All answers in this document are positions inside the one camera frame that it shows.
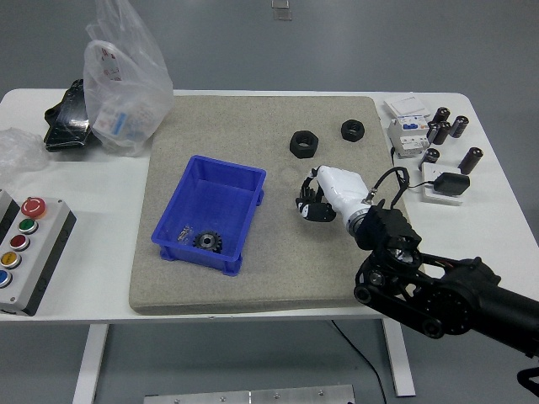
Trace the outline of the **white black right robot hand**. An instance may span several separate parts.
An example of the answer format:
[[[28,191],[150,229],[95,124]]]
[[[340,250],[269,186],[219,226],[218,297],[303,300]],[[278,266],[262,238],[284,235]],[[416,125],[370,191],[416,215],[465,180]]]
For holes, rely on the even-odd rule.
[[[302,184],[296,207],[308,221],[330,222],[341,215],[345,226],[362,219],[371,205],[358,173],[328,166],[312,168]]]

